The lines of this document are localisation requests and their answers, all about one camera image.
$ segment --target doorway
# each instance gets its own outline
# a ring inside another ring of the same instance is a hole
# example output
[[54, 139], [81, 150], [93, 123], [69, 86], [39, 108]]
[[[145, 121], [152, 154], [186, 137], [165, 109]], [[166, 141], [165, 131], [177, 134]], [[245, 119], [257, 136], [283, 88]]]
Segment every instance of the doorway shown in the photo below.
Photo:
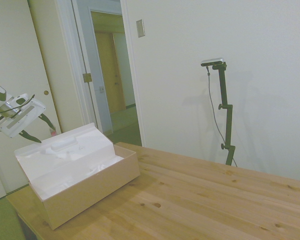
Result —
[[115, 144], [141, 146], [136, 101], [122, 15], [91, 11], [113, 132], [104, 134]]

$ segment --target floor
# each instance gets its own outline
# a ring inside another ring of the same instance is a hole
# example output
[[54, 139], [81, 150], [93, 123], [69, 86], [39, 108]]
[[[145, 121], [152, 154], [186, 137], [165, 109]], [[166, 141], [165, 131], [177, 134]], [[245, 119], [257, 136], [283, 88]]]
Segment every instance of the floor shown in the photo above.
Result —
[[111, 114], [113, 133], [107, 137], [114, 143], [142, 146], [136, 107]]
[[25, 240], [16, 212], [9, 201], [0, 198], [0, 240]]

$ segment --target light switch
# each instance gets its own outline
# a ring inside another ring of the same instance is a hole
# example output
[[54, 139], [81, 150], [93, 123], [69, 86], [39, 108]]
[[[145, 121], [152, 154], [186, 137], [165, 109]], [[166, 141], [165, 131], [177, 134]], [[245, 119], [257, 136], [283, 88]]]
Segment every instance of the light switch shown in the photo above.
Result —
[[145, 28], [144, 28], [144, 21], [140, 19], [139, 21], [136, 21], [136, 30], [138, 31], [138, 37], [144, 37], [145, 34]]

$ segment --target door hinge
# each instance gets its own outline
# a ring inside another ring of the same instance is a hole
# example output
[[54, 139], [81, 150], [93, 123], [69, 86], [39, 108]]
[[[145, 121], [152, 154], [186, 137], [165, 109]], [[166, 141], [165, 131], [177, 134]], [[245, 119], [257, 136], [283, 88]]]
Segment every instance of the door hinge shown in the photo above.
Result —
[[91, 83], [92, 82], [91, 73], [84, 73], [82, 75], [83, 75], [83, 81], [85, 83]]

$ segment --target open box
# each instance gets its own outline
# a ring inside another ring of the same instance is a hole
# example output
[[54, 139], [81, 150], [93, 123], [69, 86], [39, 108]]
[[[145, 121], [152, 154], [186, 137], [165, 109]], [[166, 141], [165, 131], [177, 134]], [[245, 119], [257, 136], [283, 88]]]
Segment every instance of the open box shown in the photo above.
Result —
[[140, 175], [137, 154], [94, 123], [14, 153], [53, 230]]

